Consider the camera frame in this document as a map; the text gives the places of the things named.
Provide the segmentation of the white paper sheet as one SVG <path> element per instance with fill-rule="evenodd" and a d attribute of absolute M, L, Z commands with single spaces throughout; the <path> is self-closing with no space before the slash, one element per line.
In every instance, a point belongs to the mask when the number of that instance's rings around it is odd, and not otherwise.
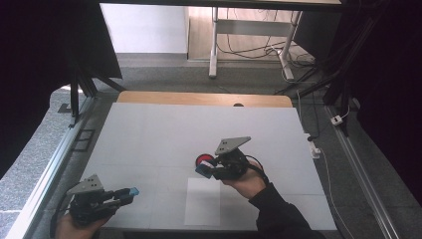
<path fill-rule="evenodd" d="M 220 225 L 220 182 L 193 178 L 187 182 L 184 224 L 188 226 Z"/>

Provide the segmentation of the black floor bracket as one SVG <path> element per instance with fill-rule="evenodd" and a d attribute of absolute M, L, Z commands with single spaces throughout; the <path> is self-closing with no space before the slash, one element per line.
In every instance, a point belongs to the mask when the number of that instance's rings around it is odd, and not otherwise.
<path fill-rule="evenodd" d="M 94 129 L 82 129 L 74 141 L 72 151 L 87 152 L 94 140 L 95 132 Z"/>

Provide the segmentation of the person's left hand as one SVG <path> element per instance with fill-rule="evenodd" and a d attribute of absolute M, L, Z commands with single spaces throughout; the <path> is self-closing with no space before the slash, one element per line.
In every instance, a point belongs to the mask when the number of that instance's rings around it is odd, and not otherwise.
<path fill-rule="evenodd" d="M 78 226 L 73 217 L 66 214 L 57 222 L 54 239 L 93 239 L 95 233 L 107 222 L 108 218 L 104 218 L 88 226 Z"/>

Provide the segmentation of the black metal stand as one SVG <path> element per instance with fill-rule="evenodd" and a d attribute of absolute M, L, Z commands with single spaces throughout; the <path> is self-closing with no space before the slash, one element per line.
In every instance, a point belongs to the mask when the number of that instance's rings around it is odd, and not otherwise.
<path fill-rule="evenodd" d="M 340 71 L 334 72 L 330 75 L 322 75 L 319 80 L 316 82 L 311 82 L 310 85 L 305 89 L 300 89 L 299 85 L 307 83 L 308 80 L 319 71 L 319 67 L 315 63 L 300 64 L 300 67 L 310 67 L 310 69 L 305 72 L 298 79 L 294 78 L 292 72 L 293 61 L 288 59 L 289 54 L 285 54 L 282 50 L 276 51 L 279 61 L 282 67 L 282 78 L 288 85 L 282 90 L 277 91 L 277 94 L 284 94 L 292 89 L 296 89 L 293 94 L 293 99 L 299 102 L 302 98 L 307 95 L 313 94 L 315 91 L 332 85 L 334 81 L 340 75 Z"/>
<path fill-rule="evenodd" d="M 112 89 L 119 93 L 125 91 L 125 88 L 120 84 L 112 80 L 111 77 L 107 77 L 105 74 L 101 74 L 97 69 L 73 66 L 70 70 L 70 113 L 71 121 L 70 127 L 75 127 L 80 120 L 80 100 L 79 90 L 88 97 L 95 97 L 98 93 L 98 89 L 95 86 L 94 79 L 98 79 Z"/>

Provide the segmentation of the red round ink pad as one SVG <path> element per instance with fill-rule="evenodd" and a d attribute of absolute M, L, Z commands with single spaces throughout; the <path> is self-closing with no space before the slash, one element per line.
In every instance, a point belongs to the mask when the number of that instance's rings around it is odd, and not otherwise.
<path fill-rule="evenodd" d="M 209 160 L 213 160 L 214 156 L 208 153 L 203 153 L 200 154 L 196 159 L 195 159 L 195 166 L 198 166 L 202 161 L 209 161 Z"/>

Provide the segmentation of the white power strip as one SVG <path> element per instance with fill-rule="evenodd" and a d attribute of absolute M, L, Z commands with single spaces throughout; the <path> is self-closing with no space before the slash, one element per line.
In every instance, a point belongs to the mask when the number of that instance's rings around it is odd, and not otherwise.
<path fill-rule="evenodd" d="M 321 151 L 318 147 L 316 147 L 314 143 L 314 137 L 311 136 L 309 133 L 305 134 L 306 140 L 309 143 L 310 153 L 313 159 L 320 158 Z"/>

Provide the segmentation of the black curtain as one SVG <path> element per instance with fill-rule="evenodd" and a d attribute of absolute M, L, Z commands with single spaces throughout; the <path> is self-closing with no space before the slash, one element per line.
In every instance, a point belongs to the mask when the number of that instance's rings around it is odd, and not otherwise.
<path fill-rule="evenodd" d="M 121 77 L 100 0 L 0 0 L 0 178 L 81 73 Z"/>
<path fill-rule="evenodd" d="M 390 0 L 346 78 L 357 120 L 422 206 L 422 0 Z"/>

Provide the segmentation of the aluminium floor rail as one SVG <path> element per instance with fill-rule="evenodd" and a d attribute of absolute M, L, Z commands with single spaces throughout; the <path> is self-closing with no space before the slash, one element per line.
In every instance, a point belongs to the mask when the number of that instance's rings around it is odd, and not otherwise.
<path fill-rule="evenodd" d="M 12 167 L 0 179 L 0 239 L 23 239 L 84 124 L 93 98 L 79 100 L 80 116 L 51 107 Z"/>
<path fill-rule="evenodd" d="M 375 190 L 375 187 L 362 164 L 356 150 L 338 125 L 331 125 L 333 128 L 343 151 L 349 161 L 349 164 L 354 172 L 354 175 L 359 183 L 359 186 L 366 198 L 366 201 L 372 209 L 373 215 L 379 225 L 379 228 L 385 239 L 400 239 L 399 233 L 384 205 L 380 196 Z"/>

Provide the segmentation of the white table cover board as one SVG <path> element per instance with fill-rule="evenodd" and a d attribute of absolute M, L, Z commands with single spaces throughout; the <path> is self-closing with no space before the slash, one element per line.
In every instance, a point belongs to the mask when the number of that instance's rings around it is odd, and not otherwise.
<path fill-rule="evenodd" d="M 140 230 L 253 231 L 258 210 L 220 182 L 220 225 L 184 224 L 187 182 L 205 178 L 195 159 L 223 138 L 249 136 L 244 153 L 256 157 L 283 198 L 314 230 L 335 225 L 293 108 L 112 105 L 84 175 L 97 174 L 108 190 L 140 193 L 108 227 Z"/>

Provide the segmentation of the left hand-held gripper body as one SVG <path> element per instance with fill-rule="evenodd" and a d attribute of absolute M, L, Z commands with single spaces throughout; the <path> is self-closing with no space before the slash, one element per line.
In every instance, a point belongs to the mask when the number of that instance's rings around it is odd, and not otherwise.
<path fill-rule="evenodd" d="M 67 191 L 67 194 L 73 197 L 70 214 L 80 226 L 88 226 L 115 215 L 115 206 L 106 203 L 106 200 L 111 199 L 112 193 L 105 192 L 96 174 L 77 183 Z"/>

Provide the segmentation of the person's right hand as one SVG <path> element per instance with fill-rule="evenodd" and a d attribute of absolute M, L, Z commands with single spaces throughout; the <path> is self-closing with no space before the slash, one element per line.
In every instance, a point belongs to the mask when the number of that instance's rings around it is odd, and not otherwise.
<path fill-rule="evenodd" d="M 251 199 L 266 188 L 266 183 L 260 173 L 253 168 L 237 180 L 223 180 L 222 183 L 234 188 L 240 195 Z"/>

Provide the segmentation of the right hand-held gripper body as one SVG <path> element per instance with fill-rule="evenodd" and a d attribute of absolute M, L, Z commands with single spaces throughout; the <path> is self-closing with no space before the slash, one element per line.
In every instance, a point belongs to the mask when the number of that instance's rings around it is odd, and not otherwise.
<path fill-rule="evenodd" d="M 215 168 L 220 170 L 220 180 L 236 180 L 246 173 L 249 161 L 239 147 L 250 139 L 249 136 L 243 136 L 223 138 L 220 141 L 215 151 L 216 158 L 221 162 Z"/>

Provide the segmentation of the white desk frame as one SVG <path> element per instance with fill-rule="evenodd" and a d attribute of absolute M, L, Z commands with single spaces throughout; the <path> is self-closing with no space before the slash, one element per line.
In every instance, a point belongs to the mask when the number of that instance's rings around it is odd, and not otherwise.
<path fill-rule="evenodd" d="M 286 42 L 282 50 L 277 50 L 278 59 L 282 65 L 282 73 L 287 81 L 292 81 L 294 75 L 288 62 L 288 54 L 297 27 L 301 19 L 301 11 L 293 11 L 289 22 L 235 20 L 219 18 L 219 8 L 212 7 L 212 46 L 210 52 L 209 77 L 217 76 L 217 37 L 220 34 L 242 36 L 284 37 Z"/>

